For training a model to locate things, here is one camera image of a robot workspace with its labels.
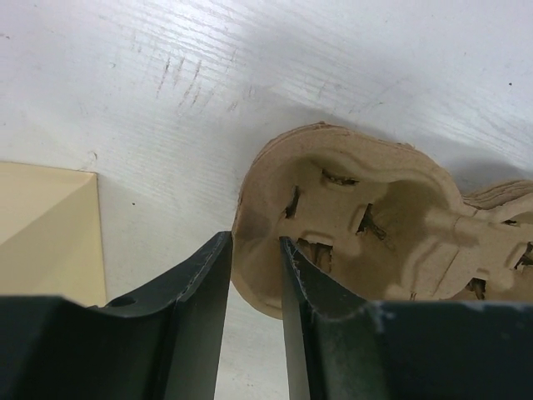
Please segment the brown pulp cup carrier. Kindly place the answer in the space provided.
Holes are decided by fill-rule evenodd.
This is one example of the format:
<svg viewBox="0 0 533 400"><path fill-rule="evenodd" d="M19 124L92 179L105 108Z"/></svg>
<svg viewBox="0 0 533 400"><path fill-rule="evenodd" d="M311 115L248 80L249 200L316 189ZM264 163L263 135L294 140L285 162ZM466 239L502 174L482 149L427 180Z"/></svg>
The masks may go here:
<svg viewBox="0 0 533 400"><path fill-rule="evenodd" d="M279 240L369 300L532 299L532 183L463 194L412 146L323 122L257 154L232 226L232 283L282 314Z"/></svg>

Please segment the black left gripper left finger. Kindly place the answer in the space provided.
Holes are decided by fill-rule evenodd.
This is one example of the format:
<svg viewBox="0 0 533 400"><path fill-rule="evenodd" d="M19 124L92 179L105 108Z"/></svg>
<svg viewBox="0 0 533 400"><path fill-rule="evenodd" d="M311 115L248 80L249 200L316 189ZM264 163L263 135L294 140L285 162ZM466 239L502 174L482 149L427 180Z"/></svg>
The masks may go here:
<svg viewBox="0 0 533 400"><path fill-rule="evenodd" d="M2 297L2 398L213 398L231 263L232 236L219 232L103 307Z"/></svg>

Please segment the brown paper takeout bag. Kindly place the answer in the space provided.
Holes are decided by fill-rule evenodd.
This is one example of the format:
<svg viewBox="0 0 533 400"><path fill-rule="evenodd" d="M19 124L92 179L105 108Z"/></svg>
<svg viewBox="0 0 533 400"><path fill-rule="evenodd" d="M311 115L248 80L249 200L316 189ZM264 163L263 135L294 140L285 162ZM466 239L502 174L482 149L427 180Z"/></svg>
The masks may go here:
<svg viewBox="0 0 533 400"><path fill-rule="evenodd" d="M1 294L106 304L96 173L2 162Z"/></svg>

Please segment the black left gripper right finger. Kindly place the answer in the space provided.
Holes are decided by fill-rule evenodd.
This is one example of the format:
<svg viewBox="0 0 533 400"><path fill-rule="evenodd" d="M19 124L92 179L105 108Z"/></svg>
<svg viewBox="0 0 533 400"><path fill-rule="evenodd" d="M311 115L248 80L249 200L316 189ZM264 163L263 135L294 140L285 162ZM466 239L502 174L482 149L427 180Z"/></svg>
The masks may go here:
<svg viewBox="0 0 533 400"><path fill-rule="evenodd" d="M367 301L280 251L291 398L531 398L530 304Z"/></svg>

